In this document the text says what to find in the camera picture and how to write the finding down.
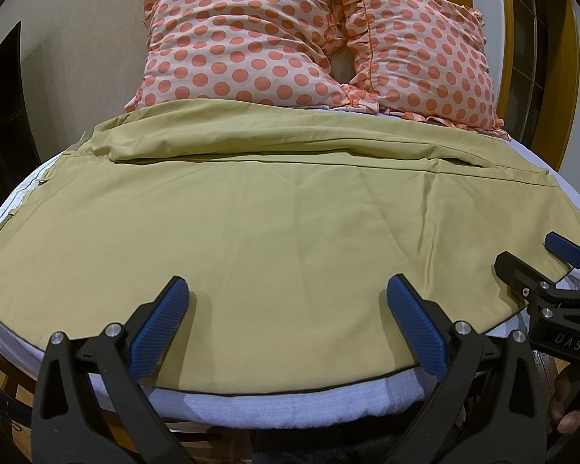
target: blue gripper pad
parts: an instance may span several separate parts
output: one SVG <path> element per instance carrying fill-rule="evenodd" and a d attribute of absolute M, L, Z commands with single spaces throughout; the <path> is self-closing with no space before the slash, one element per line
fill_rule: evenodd
<path fill-rule="evenodd" d="M 387 304 L 421 367 L 442 381 L 449 370 L 447 344 L 399 276 L 389 279 Z"/>
<path fill-rule="evenodd" d="M 546 249 L 553 255 L 566 261 L 575 268 L 580 268 L 580 246 L 577 246 L 562 235 L 558 235 L 556 232 L 550 232 L 546 235 L 544 243 Z"/>
<path fill-rule="evenodd" d="M 153 374 L 189 307 L 189 287 L 177 278 L 129 348 L 129 374 L 134 380 Z"/>

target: metal bolt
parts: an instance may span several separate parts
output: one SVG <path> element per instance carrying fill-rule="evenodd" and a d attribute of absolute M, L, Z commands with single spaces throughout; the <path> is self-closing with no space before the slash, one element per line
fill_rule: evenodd
<path fill-rule="evenodd" d="M 526 341 L 526 333 L 524 333 L 524 331 L 515 330 L 514 333 L 512 333 L 512 337 L 518 343 L 524 343 Z"/>
<path fill-rule="evenodd" d="M 105 327 L 105 334 L 107 336 L 118 336 L 122 331 L 122 325 L 120 323 L 108 324 Z"/>
<path fill-rule="evenodd" d="M 471 325 L 466 321 L 458 321 L 455 324 L 455 331 L 459 334 L 469 334 L 471 332 Z"/>
<path fill-rule="evenodd" d="M 59 343 L 62 343 L 63 340 L 64 340 L 64 333 L 62 333 L 62 331 L 56 331 L 56 333 L 54 333 L 50 337 L 49 341 L 54 345 L 58 345 Z"/>

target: flat sheet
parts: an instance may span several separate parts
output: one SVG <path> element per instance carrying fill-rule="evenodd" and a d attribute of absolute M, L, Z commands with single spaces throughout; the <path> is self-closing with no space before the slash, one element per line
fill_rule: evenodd
<path fill-rule="evenodd" d="M 524 152 L 526 149 L 521 145 L 512 142 L 512 147 L 533 164 L 547 167 L 529 151 Z M 42 167 L 48 167 L 53 161 L 47 162 Z M 43 171 L 44 169 L 40 168 L 14 190 L 5 203 L 9 205 L 1 209 L 0 217 L 17 204 L 18 196 L 21 198 L 26 189 L 35 186 L 34 180 Z M 580 196 L 571 189 L 567 190 L 560 177 L 557 176 L 557 179 L 580 208 Z M 567 287 L 578 287 L 580 274 L 566 278 L 563 284 Z M 523 318 L 514 317 L 507 324 L 498 327 L 496 332 L 507 334 L 508 331 L 521 326 Z M 40 350 L 23 342 L 1 323 L 0 351 L 32 372 L 37 371 L 42 358 Z M 97 379 L 93 382 L 100 387 Z M 147 392 L 153 405 L 163 416 L 238 428 L 304 428 L 327 426 L 355 420 L 365 415 L 396 413 L 404 410 L 412 402 L 424 399 L 433 385 L 432 378 L 425 375 L 421 369 L 413 368 L 385 379 L 306 394 L 211 396 L 150 388 L 147 388 Z"/>

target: polka dot pillowcase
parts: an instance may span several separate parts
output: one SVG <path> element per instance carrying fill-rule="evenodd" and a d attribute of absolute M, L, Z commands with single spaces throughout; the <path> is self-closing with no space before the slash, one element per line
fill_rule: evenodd
<path fill-rule="evenodd" d="M 350 82 L 405 119 L 510 139 L 496 116 L 478 10 L 446 0 L 341 0 Z"/>
<path fill-rule="evenodd" d="M 144 0 L 149 54 L 125 106 L 215 98 L 377 113 L 332 77 L 343 37 L 332 0 Z"/>

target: white sheet fabric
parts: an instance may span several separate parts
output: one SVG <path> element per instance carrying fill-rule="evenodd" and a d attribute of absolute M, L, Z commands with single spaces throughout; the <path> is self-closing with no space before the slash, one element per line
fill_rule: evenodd
<path fill-rule="evenodd" d="M 580 194 L 553 169 L 518 142 L 513 141 L 508 144 L 527 161 L 547 168 L 550 174 L 556 177 L 572 202 L 580 208 Z M 28 190 L 37 186 L 37 180 L 57 158 L 58 156 L 45 162 L 9 195 L 0 208 L 0 221 L 10 209 L 22 202 Z M 580 270 L 572 271 L 557 287 L 580 289 Z M 512 330 L 527 329 L 527 326 L 528 315 L 526 311 L 523 311 L 494 328 L 489 334 L 507 336 Z M 34 374 L 38 372 L 43 359 L 41 350 L 21 339 L 1 322 L 0 353 Z M 91 380 L 101 406 L 111 409 L 111 403 L 100 376 L 91 375 Z M 382 416 L 400 413 L 414 402 L 426 399 L 435 384 L 434 377 L 418 367 L 382 379 L 311 393 L 215 396 L 147 386 L 144 386 L 144 390 L 162 417 L 228 428 L 301 429 L 331 426 L 368 415 Z"/>

